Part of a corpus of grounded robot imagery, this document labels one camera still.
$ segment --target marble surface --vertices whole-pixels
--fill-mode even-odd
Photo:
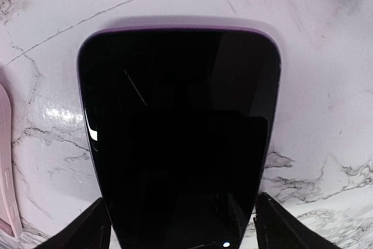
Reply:
[[[373,245],[373,0],[0,0],[0,83],[13,106],[13,171],[34,248],[100,196],[76,56],[129,17],[260,20],[284,38],[261,189],[341,248]],[[112,238],[112,248],[119,248]],[[249,225],[242,249],[258,248]]]

